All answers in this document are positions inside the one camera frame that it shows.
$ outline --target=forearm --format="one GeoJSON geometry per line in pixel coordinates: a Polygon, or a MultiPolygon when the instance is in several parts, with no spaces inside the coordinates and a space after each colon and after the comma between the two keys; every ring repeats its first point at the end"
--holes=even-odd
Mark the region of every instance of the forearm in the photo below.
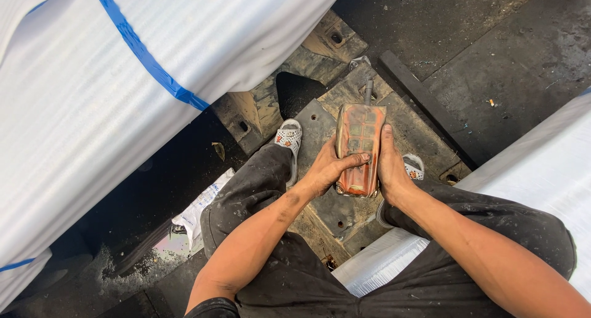
{"type": "Polygon", "coordinates": [[[305,184],[296,184],[236,227],[199,272],[187,311],[213,297],[233,300],[238,290],[259,273],[279,239],[312,198],[305,184]]]}
{"type": "Polygon", "coordinates": [[[517,317],[589,314],[588,302],[526,248],[415,186],[404,190],[388,201],[429,233],[499,306],[517,317]]]}

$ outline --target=black pants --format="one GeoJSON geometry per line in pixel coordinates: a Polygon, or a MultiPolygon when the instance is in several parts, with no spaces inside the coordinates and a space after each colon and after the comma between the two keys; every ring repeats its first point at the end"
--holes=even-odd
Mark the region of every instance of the black pants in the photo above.
{"type": "MultiPolygon", "coordinates": [[[[291,151],[266,145],[234,175],[203,211],[207,257],[246,218],[285,193],[291,151]]],[[[471,220],[521,244],[565,278],[576,263],[573,241],[555,216],[521,204],[441,184],[417,183],[471,220]]],[[[387,219],[432,239],[397,208],[387,219]]],[[[286,232],[261,272],[236,295],[242,317],[506,317],[466,272],[431,241],[388,284],[358,299],[320,262],[304,239],[286,232]]]]}

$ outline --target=orange remote control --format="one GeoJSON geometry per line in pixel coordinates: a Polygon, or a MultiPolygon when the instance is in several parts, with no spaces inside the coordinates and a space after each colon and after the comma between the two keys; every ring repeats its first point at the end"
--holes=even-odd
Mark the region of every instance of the orange remote control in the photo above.
{"type": "Polygon", "coordinates": [[[337,157],[367,153],[369,162],[341,174],[335,183],[338,194],[361,198],[375,198],[378,195],[380,133],[386,119],[386,107],[368,105],[372,88],[373,81],[369,80],[365,104],[344,103],[339,111],[335,147],[337,157]]]}

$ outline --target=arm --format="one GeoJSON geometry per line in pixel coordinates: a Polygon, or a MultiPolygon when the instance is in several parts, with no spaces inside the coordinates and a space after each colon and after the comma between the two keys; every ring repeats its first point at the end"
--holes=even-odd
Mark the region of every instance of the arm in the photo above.
{"type": "Polygon", "coordinates": [[[390,125],[381,139],[378,176],[385,199],[429,233],[496,304],[516,317],[591,317],[585,298],[535,254],[415,186],[390,125]]]}
{"type": "Polygon", "coordinates": [[[290,224],[314,198],[326,193],[347,168],[358,167],[369,159],[355,154],[337,159],[335,136],[324,144],[306,176],[287,193],[234,229],[197,275],[187,313],[199,303],[214,297],[234,300],[262,269],[290,224]]]}

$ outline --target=blue strap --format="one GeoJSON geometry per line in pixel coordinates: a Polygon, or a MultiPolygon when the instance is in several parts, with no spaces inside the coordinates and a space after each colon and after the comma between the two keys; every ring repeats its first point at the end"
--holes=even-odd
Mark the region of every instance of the blue strap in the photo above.
{"type": "Polygon", "coordinates": [[[9,269],[15,269],[17,267],[21,267],[23,265],[26,265],[26,264],[32,262],[33,260],[35,260],[35,258],[29,258],[29,259],[25,259],[24,261],[16,262],[14,264],[8,264],[8,265],[6,265],[4,267],[0,267],[0,272],[4,272],[4,271],[7,271],[9,269]]]}
{"type": "Polygon", "coordinates": [[[131,28],[131,25],[127,22],[115,1],[100,0],[100,3],[103,4],[105,11],[107,11],[107,14],[111,17],[111,20],[113,20],[113,23],[119,30],[119,33],[121,33],[121,36],[123,36],[123,40],[125,40],[129,49],[134,52],[142,65],[144,65],[146,70],[148,70],[160,85],[166,88],[166,90],[175,98],[188,103],[199,110],[205,110],[205,108],[209,107],[207,102],[201,100],[192,92],[184,89],[173,79],[173,77],[170,76],[170,74],[164,71],[164,68],[158,64],[156,59],[154,59],[146,46],[139,39],[139,36],[134,32],[134,29],[131,28]]]}

